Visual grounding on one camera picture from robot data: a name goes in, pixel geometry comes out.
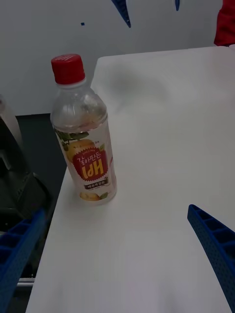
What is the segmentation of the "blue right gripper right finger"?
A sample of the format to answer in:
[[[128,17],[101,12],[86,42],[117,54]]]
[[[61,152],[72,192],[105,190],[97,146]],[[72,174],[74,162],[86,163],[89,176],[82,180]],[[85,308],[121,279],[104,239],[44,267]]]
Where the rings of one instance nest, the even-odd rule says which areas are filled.
[[[235,233],[194,204],[187,219],[193,228],[232,312],[235,312]]]

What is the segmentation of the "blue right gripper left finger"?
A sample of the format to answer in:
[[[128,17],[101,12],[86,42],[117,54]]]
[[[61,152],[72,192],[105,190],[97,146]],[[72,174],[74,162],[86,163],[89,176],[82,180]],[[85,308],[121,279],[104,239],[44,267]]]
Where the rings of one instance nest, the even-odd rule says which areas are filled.
[[[6,312],[26,263],[46,224],[44,210],[0,237],[0,311]]]

